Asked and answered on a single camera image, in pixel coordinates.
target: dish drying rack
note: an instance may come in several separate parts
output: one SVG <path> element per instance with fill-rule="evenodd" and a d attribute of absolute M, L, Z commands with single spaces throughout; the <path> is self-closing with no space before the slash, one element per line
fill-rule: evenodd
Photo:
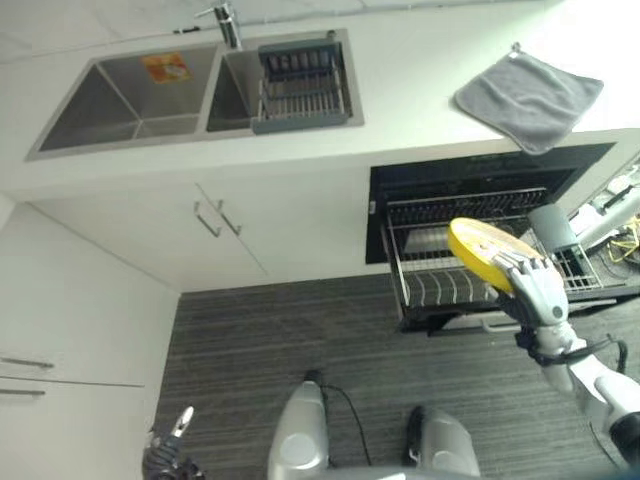
<path fill-rule="evenodd" d="M 547 255 L 530 227 L 527 213 L 547 203 L 545 188 L 389 201 L 383 241 L 389 257 L 401 328 L 441 328 L 460 314 L 495 310 L 488 284 L 468 270 L 447 245 L 447 228 L 456 217 L 494 225 Z M 572 293 L 602 288 L 580 245 L 550 255 Z"/>
<path fill-rule="evenodd" d="M 341 125 L 350 116 L 339 42 L 327 38 L 281 43 L 258 50 L 259 82 L 256 134 Z"/>

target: orange sticker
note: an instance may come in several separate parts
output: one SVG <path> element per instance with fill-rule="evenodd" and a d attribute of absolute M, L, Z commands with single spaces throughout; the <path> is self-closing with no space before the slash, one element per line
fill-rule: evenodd
<path fill-rule="evenodd" d="M 142 63 L 154 83 L 182 82 L 191 78 L 191 73 L 178 52 L 142 57 Z"/>

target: metal wire rack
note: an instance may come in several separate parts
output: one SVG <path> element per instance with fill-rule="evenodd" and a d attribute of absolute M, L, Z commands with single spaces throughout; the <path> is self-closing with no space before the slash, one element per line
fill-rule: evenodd
<path fill-rule="evenodd" d="M 335 61 L 327 72 L 292 73 L 261 82 L 262 121 L 336 114 L 346 115 L 346 111 Z"/>
<path fill-rule="evenodd" d="M 459 216 L 488 222 L 519 237 L 543 254 L 527 213 L 546 201 L 545 189 L 396 201 L 387 204 L 387 229 L 396 291 L 405 307 L 489 302 L 486 282 L 449 250 L 447 226 Z M 567 292 L 602 287 L 579 245 L 552 255 Z"/>
<path fill-rule="evenodd" d="M 339 125 L 348 120 L 338 43 L 329 38 L 275 46 L 261 53 L 261 62 L 258 117 L 252 123 L 256 133 Z"/>

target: yellow plate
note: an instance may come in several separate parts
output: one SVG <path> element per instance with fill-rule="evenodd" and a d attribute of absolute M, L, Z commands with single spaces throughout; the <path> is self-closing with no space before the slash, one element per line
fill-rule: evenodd
<path fill-rule="evenodd" d="M 469 270 L 503 292 L 513 288 L 493 259 L 499 252 L 513 252 L 529 258 L 542 255 L 522 240 L 488 223 L 472 218 L 455 218 L 449 224 L 449 248 Z"/>

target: cabinet door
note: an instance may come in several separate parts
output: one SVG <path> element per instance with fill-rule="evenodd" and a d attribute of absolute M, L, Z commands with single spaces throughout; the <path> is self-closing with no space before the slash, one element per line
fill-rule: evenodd
<path fill-rule="evenodd" d="M 252 285 L 263 276 L 193 184 L 50 200 L 37 207 L 181 292 Z"/>
<path fill-rule="evenodd" d="M 385 271 L 365 265 L 369 169 L 216 178 L 200 183 L 242 226 L 272 282 Z"/>
<path fill-rule="evenodd" d="M 0 232 L 0 376 L 159 385 L 177 301 L 20 205 Z"/>
<path fill-rule="evenodd" d="M 0 379 L 0 424 L 2 478 L 141 477 L 142 388 Z"/>

